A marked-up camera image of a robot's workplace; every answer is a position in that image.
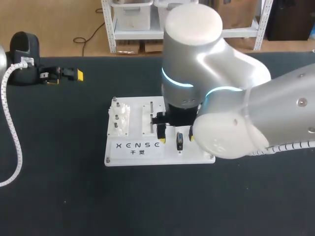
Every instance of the black cable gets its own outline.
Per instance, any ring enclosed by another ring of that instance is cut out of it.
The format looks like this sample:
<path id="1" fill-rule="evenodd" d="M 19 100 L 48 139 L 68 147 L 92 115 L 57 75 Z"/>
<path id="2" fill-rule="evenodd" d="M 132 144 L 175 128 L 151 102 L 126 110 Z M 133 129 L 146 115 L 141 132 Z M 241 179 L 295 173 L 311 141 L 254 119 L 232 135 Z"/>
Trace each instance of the black cable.
<path id="1" fill-rule="evenodd" d="M 102 8 L 98 8 L 95 10 L 96 13 L 103 13 L 103 9 Z M 96 34 L 96 32 L 105 24 L 105 22 L 103 24 L 101 24 L 95 31 L 94 33 L 92 34 L 92 36 L 86 40 L 85 38 L 83 37 L 76 37 L 73 39 L 73 42 L 75 43 L 83 43 L 83 48 L 82 48 L 82 56 L 84 57 L 84 48 L 85 48 L 85 45 L 87 44 L 87 42 L 89 42 L 93 37 L 94 35 Z"/>

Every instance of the yellow tag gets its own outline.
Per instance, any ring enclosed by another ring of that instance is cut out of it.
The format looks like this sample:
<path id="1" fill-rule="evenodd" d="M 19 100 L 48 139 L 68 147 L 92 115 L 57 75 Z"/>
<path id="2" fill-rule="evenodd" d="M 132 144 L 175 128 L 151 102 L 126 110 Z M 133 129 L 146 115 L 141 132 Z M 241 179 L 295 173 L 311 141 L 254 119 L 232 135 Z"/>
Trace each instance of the yellow tag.
<path id="1" fill-rule="evenodd" d="M 83 81 L 83 72 L 78 69 L 78 81 Z"/>

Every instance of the cardboard box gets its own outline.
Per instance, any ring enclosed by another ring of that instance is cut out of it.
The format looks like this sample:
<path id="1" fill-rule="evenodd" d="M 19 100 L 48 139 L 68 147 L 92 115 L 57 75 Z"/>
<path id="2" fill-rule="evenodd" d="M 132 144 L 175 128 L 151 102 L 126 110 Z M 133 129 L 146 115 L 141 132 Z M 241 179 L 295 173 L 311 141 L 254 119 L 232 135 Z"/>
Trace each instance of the cardboard box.
<path id="1" fill-rule="evenodd" d="M 116 53 L 135 55 L 139 54 L 140 42 L 138 40 L 117 40 Z"/>
<path id="2" fill-rule="evenodd" d="M 146 53 L 163 51 L 163 40 L 146 40 L 144 44 Z"/>
<path id="3" fill-rule="evenodd" d="M 252 25 L 257 3 L 258 0 L 213 0 L 212 7 L 221 16 L 223 29 L 247 28 Z"/>

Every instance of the white storage box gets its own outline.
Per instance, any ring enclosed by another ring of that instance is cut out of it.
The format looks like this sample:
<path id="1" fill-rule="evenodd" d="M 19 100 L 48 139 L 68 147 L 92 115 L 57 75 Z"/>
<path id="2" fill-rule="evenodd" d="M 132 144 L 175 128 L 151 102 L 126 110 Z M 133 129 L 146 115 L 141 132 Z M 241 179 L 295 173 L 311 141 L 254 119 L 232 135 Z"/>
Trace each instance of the white storage box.
<path id="1" fill-rule="evenodd" d="M 153 0 L 144 3 L 111 3 L 120 30 L 149 30 L 151 23 L 151 5 Z"/>
<path id="2" fill-rule="evenodd" d="M 154 0 L 154 5 L 158 10 L 159 26 L 164 30 L 164 23 L 170 10 L 184 3 L 199 3 L 199 0 Z"/>

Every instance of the power cord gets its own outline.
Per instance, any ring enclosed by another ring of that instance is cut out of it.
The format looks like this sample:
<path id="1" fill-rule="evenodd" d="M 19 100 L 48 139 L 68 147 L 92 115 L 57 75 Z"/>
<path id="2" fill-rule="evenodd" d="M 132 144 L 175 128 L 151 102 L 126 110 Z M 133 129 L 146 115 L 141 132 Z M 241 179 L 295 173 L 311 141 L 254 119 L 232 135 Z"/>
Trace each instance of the power cord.
<path id="1" fill-rule="evenodd" d="M 8 107 L 8 102 L 6 100 L 6 86 L 9 80 L 10 75 L 12 74 L 12 72 L 14 70 L 17 69 L 22 69 L 22 68 L 27 68 L 27 67 L 31 67 L 32 65 L 30 63 L 26 63 L 26 62 L 21 62 L 18 64 L 12 64 L 5 72 L 2 81 L 1 81 L 1 100 L 2 100 L 2 107 L 3 107 L 3 111 L 4 111 L 4 115 L 6 118 L 6 122 L 9 126 L 13 141 L 14 141 L 14 145 L 16 148 L 16 153 L 17 153 L 17 157 L 18 157 L 18 164 L 16 166 L 15 172 L 13 173 L 13 175 L 7 179 L 4 182 L 0 182 L 0 187 L 6 186 L 8 184 L 10 184 L 13 180 L 15 180 L 15 178 L 19 175 L 21 168 L 22 168 L 22 164 L 23 164 L 23 157 L 22 157 L 22 149 L 21 149 L 21 145 L 20 145 L 20 141 L 18 138 L 18 135 L 16 134 L 15 131 L 15 127 L 10 115 L 10 111 L 9 111 L 9 107 Z"/>
<path id="2" fill-rule="evenodd" d="M 103 9 L 102 8 L 98 8 L 95 10 L 96 13 L 103 13 Z M 96 32 L 105 24 L 105 22 L 103 24 L 101 24 L 95 31 L 94 33 L 92 34 L 92 36 L 86 40 L 85 38 L 83 37 L 76 37 L 73 39 L 73 42 L 75 43 L 83 43 L 83 48 L 82 48 L 82 56 L 84 57 L 84 48 L 85 48 L 85 45 L 87 44 L 87 42 L 89 42 L 93 37 L 94 35 L 96 34 Z"/>

